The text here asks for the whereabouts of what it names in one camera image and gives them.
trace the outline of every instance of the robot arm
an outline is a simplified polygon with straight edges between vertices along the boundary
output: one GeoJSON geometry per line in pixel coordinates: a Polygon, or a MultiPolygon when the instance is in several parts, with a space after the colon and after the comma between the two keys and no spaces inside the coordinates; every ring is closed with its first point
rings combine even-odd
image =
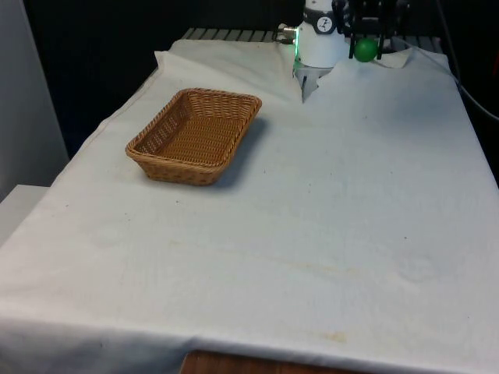
{"type": "Polygon", "coordinates": [[[297,29],[281,27],[278,39],[297,44],[304,65],[331,68],[345,55],[345,37],[350,39],[346,53],[353,58],[359,40],[376,35],[377,46],[368,44],[381,59],[384,41],[403,31],[409,10],[409,0],[306,0],[303,23],[297,29]]]}

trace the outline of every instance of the white cloth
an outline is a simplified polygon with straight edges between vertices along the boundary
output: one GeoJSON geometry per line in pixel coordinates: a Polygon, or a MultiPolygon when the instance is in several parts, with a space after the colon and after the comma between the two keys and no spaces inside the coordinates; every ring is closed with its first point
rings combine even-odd
{"type": "Polygon", "coordinates": [[[174,372],[210,349],[497,371],[499,195],[453,80],[345,61],[301,104],[292,53],[157,53],[0,249],[0,368],[174,372]],[[124,147],[191,86],[264,105],[218,184],[150,181],[124,147]]]}

